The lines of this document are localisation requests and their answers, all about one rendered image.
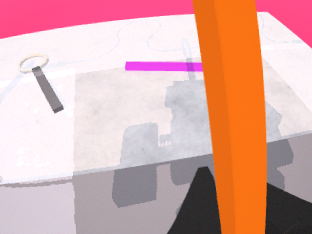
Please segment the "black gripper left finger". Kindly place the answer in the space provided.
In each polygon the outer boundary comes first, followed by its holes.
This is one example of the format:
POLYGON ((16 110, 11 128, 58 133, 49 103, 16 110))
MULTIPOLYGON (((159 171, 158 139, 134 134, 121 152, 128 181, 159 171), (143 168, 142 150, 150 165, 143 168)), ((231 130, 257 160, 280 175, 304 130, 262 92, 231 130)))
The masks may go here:
POLYGON ((217 192, 209 166, 197 169, 183 205, 167 234, 223 234, 217 192))

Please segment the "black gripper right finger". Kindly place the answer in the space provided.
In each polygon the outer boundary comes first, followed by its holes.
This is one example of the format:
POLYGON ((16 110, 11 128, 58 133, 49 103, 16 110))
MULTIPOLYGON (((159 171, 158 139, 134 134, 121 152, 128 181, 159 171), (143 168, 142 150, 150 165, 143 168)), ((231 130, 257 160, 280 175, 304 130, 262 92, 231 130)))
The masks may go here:
POLYGON ((265 234, 312 234, 312 202, 267 182, 265 234))

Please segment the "orange handle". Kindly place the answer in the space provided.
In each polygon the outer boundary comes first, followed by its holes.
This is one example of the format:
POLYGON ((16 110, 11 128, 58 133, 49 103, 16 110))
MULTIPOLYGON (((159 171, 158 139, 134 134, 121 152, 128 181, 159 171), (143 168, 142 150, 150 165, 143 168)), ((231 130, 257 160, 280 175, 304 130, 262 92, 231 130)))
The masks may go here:
POLYGON ((221 233, 265 234, 267 125, 256 1, 192 2, 221 233))

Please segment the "pink handle with cream ring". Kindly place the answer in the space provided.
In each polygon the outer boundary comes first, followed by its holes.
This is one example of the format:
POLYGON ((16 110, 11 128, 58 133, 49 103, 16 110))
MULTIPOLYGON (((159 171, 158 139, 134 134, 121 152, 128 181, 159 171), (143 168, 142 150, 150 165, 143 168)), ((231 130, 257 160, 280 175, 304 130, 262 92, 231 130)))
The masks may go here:
POLYGON ((203 72, 200 62, 125 61, 125 70, 164 70, 164 72, 203 72))

